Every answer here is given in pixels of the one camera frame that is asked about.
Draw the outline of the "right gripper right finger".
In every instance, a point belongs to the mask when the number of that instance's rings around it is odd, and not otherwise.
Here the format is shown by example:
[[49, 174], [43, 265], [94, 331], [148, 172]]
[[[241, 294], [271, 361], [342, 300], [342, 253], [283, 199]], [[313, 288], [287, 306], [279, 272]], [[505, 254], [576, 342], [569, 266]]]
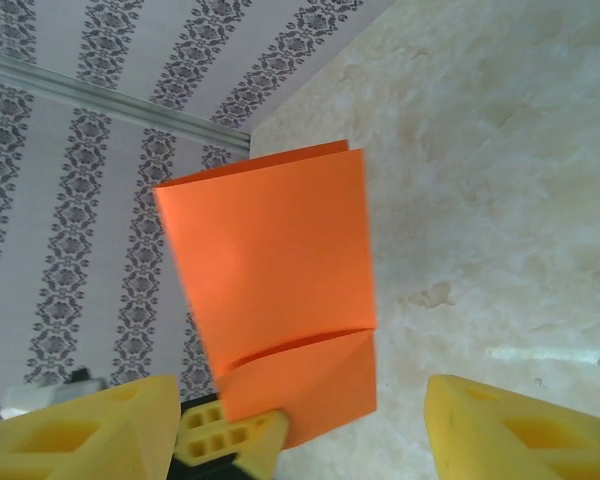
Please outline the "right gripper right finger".
[[600, 417], [433, 375], [424, 418], [440, 480], [600, 480]]

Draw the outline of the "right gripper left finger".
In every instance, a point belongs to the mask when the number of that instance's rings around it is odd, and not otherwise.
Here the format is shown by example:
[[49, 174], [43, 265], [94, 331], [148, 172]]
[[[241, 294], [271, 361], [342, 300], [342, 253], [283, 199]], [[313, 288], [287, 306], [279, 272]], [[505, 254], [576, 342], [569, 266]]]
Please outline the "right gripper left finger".
[[157, 375], [0, 421], [0, 480], [166, 480], [180, 415]]

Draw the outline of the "orange paper sheet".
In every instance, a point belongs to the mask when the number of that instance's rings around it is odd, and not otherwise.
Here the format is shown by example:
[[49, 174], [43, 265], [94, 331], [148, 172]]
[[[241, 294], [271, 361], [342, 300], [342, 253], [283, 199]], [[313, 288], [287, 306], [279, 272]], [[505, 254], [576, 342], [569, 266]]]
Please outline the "orange paper sheet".
[[365, 155], [346, 141], [154, 195], [228, 417], [286, 413], [294, 448], [376, 408]]

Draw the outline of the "aluminium frame post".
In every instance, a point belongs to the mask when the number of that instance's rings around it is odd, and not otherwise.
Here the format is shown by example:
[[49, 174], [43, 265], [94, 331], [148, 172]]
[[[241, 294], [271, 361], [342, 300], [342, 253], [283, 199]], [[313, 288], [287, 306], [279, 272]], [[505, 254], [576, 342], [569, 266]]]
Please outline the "aluminium frame post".
[[250, 151], [250, 136], [246, 133], [1, 54], [0, 83], [75, 107], [98, 110], [145, 128], [214, 144], [238, 155], [247, 156]]

